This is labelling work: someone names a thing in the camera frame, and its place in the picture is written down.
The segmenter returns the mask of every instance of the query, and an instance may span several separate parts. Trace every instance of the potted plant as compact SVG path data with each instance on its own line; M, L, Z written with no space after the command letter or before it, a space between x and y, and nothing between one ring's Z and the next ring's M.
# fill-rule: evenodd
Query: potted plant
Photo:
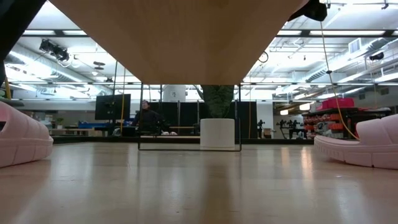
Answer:
M233 85L195 87L213 118L200 120L200 149L235 150L235 120L225 118L234 98Z
M62 129L63 118L57 118L57 129Z

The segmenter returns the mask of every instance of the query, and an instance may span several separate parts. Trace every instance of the shelving unit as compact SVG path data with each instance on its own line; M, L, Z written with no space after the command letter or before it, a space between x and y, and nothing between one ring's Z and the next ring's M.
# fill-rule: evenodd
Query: shelving unit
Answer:
M344 123L352 133L356 134L356 124L370 119L383 118L391 114L390 110L365 110L362 108L342 108ZM304 129L308 138L323 135L337 139L354 139L345 130L337 108L304 113Z

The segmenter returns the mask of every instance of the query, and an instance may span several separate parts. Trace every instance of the wooden floor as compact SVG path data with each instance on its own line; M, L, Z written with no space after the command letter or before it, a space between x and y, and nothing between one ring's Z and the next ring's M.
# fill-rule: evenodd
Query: wooden floor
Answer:
M65 144L46 160L0 169L0 223L397 220L398 171L331 161L311 146L238 153Z

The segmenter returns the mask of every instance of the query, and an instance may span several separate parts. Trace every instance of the monitor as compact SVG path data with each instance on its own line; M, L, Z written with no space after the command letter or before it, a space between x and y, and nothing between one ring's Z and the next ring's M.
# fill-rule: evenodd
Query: monitor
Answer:
M95 120L121 119L122 95L97 96L95 104ZM130 118L131 95L124 95L123 119Z

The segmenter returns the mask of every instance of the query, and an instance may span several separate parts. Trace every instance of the white pot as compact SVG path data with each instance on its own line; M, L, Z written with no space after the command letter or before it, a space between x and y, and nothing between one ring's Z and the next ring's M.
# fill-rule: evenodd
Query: white pot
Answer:
M200 120L200 149L235 150L235 120Z

